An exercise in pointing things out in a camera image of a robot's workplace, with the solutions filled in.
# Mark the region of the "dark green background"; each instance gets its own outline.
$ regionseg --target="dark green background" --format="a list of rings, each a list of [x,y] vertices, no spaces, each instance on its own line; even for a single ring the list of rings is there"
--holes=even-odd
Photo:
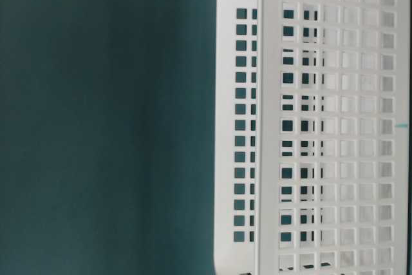
[[[213,274],[216,0],[0,4],[0,274]]]

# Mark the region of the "white plastic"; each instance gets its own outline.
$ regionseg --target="white plastic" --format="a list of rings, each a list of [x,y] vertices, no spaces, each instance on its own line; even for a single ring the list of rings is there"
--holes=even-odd
[[[250,209],[250,203],[254,200],[254,195],[250,191],[254,186],[250,169],[254,167],[254,163],[250,161],[250,154],[254,152],[255,147],[250,145],[250,139],[255,136],[251,122],[256,119],[256,115],[252,114],[252,105],[256,104],[256,100],[252,98],[251,92],[252,89],[256,89],[256,82],[252,82],[252,73],[256,72],[256,66],[252,66],[252,57],[255,62],[257,51],[253,51],[252,45],[256,42],[256,35],[253,33],[256,33],[257,29],[253,26],[257,24],[257,17],[253,16],[253,12],[257,3],[258,0],[217,2],[214,211],[216,274],[239,275],[252,273],[254,270],[254,242],[250,241],[251,233],[254,238],[254,225],[250,222],[251,217],[254,221],[254,210]],[[246,19],[237,19],[238,9],[241,10],[239,14],[246,13]],[[246,57],[246,65],[236,67],[236,57]],[[241,73],[237,82],[236,72]],[[239,98],[236,98],[236,88],[239,89]],[[239,105],[238,114],[235,110],[236,104]],[[235,129],[236,120],[245,122],[244,130]],[[244,137],[244,146],[235,146],[236,136]],[[243,145],[242,140],[243,138],[238,138],[237,145]],[[245,153],[245,162],[235,162],[235,153]],[[241,178],[235,178],[235,168],[238,168],[237,176],[242,176]],[[245,193],[235,194],[235,186],[237,193],[241,193],[242,190]],[[244,201],[244,209],[235,210],[235,200]],[[239,237],[237,241],[242,241],[243,235],[243,241],[235,242],[235,235]]]
[[[216,273],[406,274],[409,0],[217,5]]]
[[[406,274],[409,1],[260,0],[255,274]]]

